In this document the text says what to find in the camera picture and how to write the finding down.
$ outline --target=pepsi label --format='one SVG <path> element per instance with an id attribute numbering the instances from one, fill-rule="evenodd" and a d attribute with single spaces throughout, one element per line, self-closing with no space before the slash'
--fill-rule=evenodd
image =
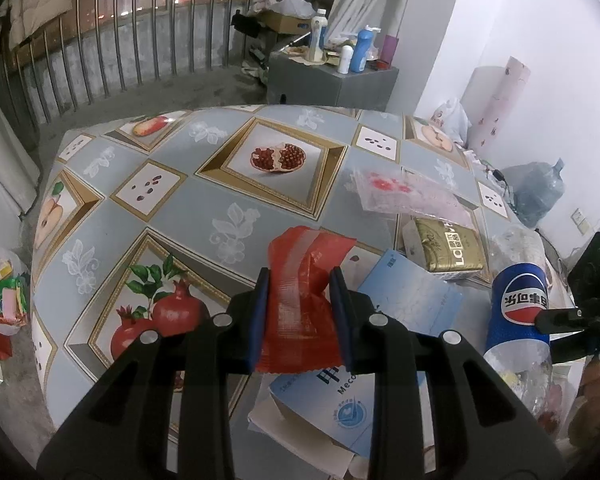
<path id="1" fill-rule="evenodd" d="M 548 307 L 546 276 L 534 264 L 515 264 L 504 269 L 491 287 L 491 320 L 486 349 L 516 339 L 549 343 L 549 336 L 536 330 L 534 321 Z"/>

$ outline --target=blue bottle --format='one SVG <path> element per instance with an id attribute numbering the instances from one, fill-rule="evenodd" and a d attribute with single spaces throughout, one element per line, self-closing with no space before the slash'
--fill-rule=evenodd
<path id="1" fill-rule="evenodd" d="M 366 65 L 366 53 L 374 41 L 374 33 L 368 25 L 358 33 L 358 42 L 353 50 L 349 69 L 352 72 L 362 72 Z"/>

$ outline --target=wall socket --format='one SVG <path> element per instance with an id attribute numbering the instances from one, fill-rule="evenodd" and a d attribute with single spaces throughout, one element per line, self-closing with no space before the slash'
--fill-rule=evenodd
<path id="1" fill-rule="evenodd" d="M 578 227 L 580 234 L 584 234 L 591 229 L 591 225 L 580 209 L 576 209 L 576 211 L 571 214 L 571 220 L 573 220 L 573 223 Z"/>

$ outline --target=balcony railing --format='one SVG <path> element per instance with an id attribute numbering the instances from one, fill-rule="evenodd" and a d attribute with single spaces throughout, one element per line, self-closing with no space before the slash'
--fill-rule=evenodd
<path id="1" fill-rule="evenodd" d="M 239 64 L 247 38 L 230 21 L 250 3 L 74 0 L 72 10 L 0 55 L 0 105 L 20 126 L 37 128 L 147 81 Z"/>

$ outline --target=blue circular logo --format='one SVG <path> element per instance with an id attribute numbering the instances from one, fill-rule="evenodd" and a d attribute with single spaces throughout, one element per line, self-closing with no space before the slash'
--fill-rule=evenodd
<path id="1" fill-rule="evenodd" d="M 343 400 L 338 404 L 334 418 L 343 428 L 356 428 L 366 419 L 365 405 L 356 399 Z"/>

